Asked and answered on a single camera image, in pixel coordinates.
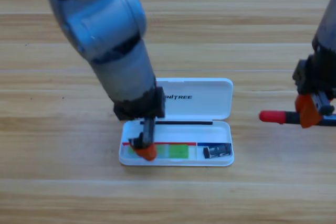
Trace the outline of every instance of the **red cap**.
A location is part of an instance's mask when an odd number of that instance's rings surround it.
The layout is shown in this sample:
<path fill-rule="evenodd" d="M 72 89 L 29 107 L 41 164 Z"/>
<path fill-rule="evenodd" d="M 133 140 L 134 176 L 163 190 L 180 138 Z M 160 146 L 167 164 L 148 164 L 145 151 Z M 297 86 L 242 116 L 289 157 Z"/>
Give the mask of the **red cap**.
<path fill-rule="evenodd" d="M 286 113 L 285 111 L 264 110 L 260 112 L 259 119 L 263 122 L 284 124 Z"/>

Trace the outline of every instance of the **black component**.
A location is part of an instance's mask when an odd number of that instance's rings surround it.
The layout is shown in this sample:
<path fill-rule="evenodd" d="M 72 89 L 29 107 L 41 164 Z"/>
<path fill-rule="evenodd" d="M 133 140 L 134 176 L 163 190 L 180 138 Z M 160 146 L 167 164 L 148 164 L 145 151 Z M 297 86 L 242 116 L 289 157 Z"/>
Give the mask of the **black component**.
<path fill-rule="evenodd" d="M 316 110 L 320 115 L 331 115 L 335 107 L 330 105 L 326 93 L 319 91 L 318 93 L 311 94 Z"/>
<path fill-rule="evenodd" d="M 139 137 L 129 139 L 129 143 L 135 149 L 145 149 L 154 142 L 154 118 L 146 118 L 143 123 L 143 132 Z"/>
<path fill-rule="evenodd" d="M 336 97 L 336 52 L 324 47 L 317 36 L 312 41 L 314 54 L 307 60 L 300 60 L 293 73 L 293 80 L 299 94 L 311 94 L 317 111 L 330 115 Z"/>
<path fill-rule="evenodd" d="M 119 60 L 126 56 L 133 48 L 137 45 L 137 43 L 141 40 L 141 36 L 139 33 L 135 34 L 128 40 L 124 41 L 123 43 L 117 45 L 116 47 L 112 48 L 111 50 L 107 51 L 104 55 L 99 58 L 95 58 L 92 63 L 101 65 L 106 64 L 111 61 Z"/>
<path fill-rule="evenodd" d="M 286 122 L 287 124 L 300 124 L 300 114 L 294 111 L 286 111 Z M 317 126 L 336 126 L 336 115 L 325 116 Z"/>
<path fill-rule="evenodd" d="M 213 125 L 213 122 L 209 121 L 156 121 L 155 124 L 171 124 L 171 125 Z"/>
<path fill-rule="evenodd" d="M 231 155 L 232 146 L 230 143 L 208 146 L 203 148 L 205 158 L 215 158 Z"/>
<path fill-rule="evenodd" d="M 154 87 L 134 101 L 115 102 L 113 111 L 120 121 L 132 121 L 141 118 L 164 118 L 165 95 L 163 88 Z"/>

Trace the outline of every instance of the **wooden table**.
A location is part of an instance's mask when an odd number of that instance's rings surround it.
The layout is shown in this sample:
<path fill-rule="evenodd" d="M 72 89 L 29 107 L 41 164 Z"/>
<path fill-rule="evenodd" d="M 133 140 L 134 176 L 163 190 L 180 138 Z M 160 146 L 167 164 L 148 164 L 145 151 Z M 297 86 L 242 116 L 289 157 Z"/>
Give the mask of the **wooden table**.
<path fill-rule="evenodd" d="M 142 0 L 157 77 L 234 83 L 228 168 L 124 167 L 122 124 L 47 0 L 0 0 L 0 223 L 336 223 L 336 130 L 267 124 L 329 0 Z"/>

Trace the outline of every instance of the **case lid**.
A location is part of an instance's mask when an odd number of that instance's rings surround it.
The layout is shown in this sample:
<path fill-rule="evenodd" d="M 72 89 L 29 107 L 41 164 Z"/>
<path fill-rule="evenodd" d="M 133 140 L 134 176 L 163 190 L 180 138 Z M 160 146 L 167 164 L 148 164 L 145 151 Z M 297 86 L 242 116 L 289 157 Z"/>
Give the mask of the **case lid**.
<path fill-rule="evenodd" d="M 231 112 L 233 83 L 226 78 L 157 78 L 166 95 L 165 118 L 223 120 Z"/>

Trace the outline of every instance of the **red stripe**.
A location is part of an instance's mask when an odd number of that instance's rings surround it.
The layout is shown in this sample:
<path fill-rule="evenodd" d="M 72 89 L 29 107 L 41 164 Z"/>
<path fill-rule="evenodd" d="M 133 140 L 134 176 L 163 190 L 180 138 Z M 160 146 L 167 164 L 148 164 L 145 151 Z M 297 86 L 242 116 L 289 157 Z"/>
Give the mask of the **red stripe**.
<path fill-rule="evenodd" d="M 196 146 L 196 143 L 171 143 L 171 142 L 167 142 L 167 143 L 164 143 L 164 142 L 156 142 L 154 144 L 186 144 L 186 145 L 189 145 L 189 146 Z"/>

